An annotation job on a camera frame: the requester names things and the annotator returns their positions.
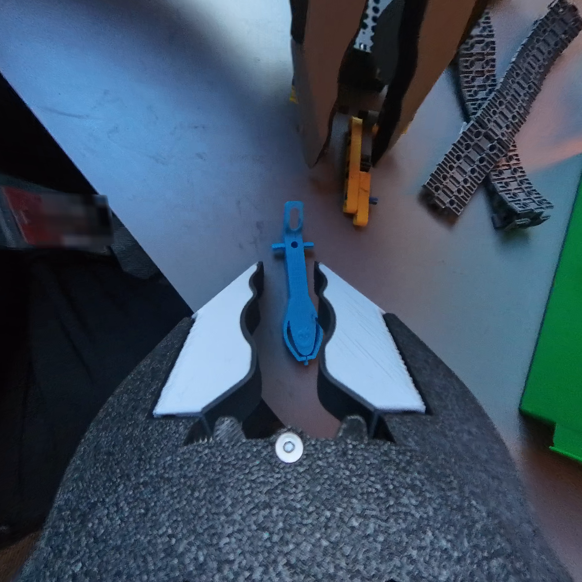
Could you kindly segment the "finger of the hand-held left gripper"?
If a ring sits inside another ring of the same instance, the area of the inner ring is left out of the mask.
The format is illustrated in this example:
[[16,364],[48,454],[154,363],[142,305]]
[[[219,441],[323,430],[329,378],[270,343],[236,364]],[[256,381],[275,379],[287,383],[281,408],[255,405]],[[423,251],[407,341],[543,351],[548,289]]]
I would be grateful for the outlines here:
[[482,1],[390,1],[381,12],[373,55],[387,90],[373,164],[404,134],[482,12]]
[[291,51],[304,160],[313,168],[331,135],[338,78],[366,1],[292,1]]

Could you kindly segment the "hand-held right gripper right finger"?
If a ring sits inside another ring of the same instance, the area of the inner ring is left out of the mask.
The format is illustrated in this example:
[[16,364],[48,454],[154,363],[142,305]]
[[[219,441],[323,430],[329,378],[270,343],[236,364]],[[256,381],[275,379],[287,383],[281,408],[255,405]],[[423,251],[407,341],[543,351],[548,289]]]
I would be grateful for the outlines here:
[[321,402],[333,392],[347,397],[344,408],[331,402],[332,414],[350,414],[358,403],[372,414],[426,413],[404,359],[389,331],[386,312],[323,263],[314,269],[321,325],[319,354]]

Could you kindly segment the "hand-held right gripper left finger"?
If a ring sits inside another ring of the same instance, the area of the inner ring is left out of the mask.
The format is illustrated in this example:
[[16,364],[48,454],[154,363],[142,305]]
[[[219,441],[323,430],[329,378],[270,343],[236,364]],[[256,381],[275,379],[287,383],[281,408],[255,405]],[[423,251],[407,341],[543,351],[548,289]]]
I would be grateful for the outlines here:
[[156,418],[246,418],[261,400],[253,333],[264,266],[252,264],[193,315],[152,410]]

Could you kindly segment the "black perforated brick model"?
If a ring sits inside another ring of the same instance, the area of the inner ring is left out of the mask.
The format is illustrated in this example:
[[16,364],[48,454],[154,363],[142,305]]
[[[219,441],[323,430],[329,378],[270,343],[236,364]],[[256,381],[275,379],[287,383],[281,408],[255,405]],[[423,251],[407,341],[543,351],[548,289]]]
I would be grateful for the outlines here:
[[[404,5],[404,1],[367,1],[360,29],[345,53],[339,72],[338,112],[347,116],[343,138],[344,182],[346,133],[350,117],[355,116],[363,120],[361,170],[370,174],[370,191],[373,140],[396,70]],[[377,199],[369,194],[369,211],[376,203]]]

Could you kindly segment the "yellow perforated beam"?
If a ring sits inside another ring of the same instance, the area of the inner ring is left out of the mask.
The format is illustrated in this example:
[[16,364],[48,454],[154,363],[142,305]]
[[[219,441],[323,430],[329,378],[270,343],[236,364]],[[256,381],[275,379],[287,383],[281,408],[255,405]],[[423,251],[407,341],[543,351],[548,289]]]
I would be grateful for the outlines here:
[[352,116],[346,133],[346,160],[343,212],[353,217],[353,224],[368,224],[370,174],[361,170],[363,120]]

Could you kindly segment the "blue brick separator tool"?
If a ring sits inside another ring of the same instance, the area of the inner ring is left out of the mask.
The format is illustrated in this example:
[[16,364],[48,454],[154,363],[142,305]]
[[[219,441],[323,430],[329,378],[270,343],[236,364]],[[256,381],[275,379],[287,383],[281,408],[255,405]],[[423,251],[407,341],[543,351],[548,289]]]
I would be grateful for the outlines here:
[[282,334],[292,356],[308,366],[323,342],[323,329],[309,296],[304,255],[314,243],[303,240],[303,202],[287,201],[283,214],[283,240],[271,246],[277,256],[284,257],[286,266],[288,299]]

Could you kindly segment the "green storage bin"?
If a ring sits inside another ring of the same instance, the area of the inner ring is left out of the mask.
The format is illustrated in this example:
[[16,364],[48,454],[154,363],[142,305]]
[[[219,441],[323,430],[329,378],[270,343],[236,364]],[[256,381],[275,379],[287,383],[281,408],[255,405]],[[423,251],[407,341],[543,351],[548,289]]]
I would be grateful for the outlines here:
[[550,450],[581,462],[581,184],[519,407],[553,430]]

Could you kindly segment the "grey desk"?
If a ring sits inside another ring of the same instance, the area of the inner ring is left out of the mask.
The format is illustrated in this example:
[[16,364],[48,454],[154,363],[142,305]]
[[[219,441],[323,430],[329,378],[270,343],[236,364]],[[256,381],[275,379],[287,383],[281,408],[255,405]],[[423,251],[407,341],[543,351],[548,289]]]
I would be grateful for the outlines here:
[[581,581],[581,466],[549,450],[519,414],[581,176],[581,35],[552,67],[516,136],[550,219],[502,233],[479,189],[454,223],[421,186],[457,139],[446,71],[373,171],[379,198],[355,229],[341,212],[337,118],[328,155],[304,162],[287,1],[1,1],[1,73],[193,311],[256,261],[264,397],[317,438],[338,422],[316,395],[316,365],[282,340],[283,205],[305,204],[322,261],[396,314],[472,391],[520,469],[543,536]]

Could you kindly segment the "grey tread track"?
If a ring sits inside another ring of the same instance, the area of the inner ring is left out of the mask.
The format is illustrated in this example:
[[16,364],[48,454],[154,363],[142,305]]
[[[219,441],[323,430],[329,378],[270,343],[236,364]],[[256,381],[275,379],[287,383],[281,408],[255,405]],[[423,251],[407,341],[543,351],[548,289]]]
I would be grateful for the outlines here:
[[[497,87],[496,57],[491,13],[485,9],[459,46],[454,59],[457,94],[467,122]],[[489,172],[484,184],[490,197],[492,223],[496,229],[526,229],[540,225],[550,217],[549,211],[553,205],[528,178],[515,142]]]
[[567,1],[553,1],[536,20],[496,89],[470,119],[423,186],[434,210],[459,216],[527,120],[552,65],[581,31]]

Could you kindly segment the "person's dark clothed body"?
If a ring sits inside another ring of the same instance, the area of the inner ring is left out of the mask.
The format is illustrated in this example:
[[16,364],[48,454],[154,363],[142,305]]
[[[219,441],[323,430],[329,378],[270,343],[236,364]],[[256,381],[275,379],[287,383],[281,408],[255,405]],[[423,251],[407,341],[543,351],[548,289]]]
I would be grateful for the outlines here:
[[[3,76],[1,186],[99,195]],[[1,549],[42,527],[102,405],[193,314],[111,214],[100,250],[1,247]]]

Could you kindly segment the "red white badge holder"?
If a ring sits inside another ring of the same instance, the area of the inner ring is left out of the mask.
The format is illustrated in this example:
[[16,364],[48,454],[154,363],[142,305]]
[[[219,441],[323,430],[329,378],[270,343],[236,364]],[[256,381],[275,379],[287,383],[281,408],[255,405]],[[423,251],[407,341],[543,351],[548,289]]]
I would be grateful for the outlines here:
[[113,241],[106,196],[1,186],[1,247],[100,250]]

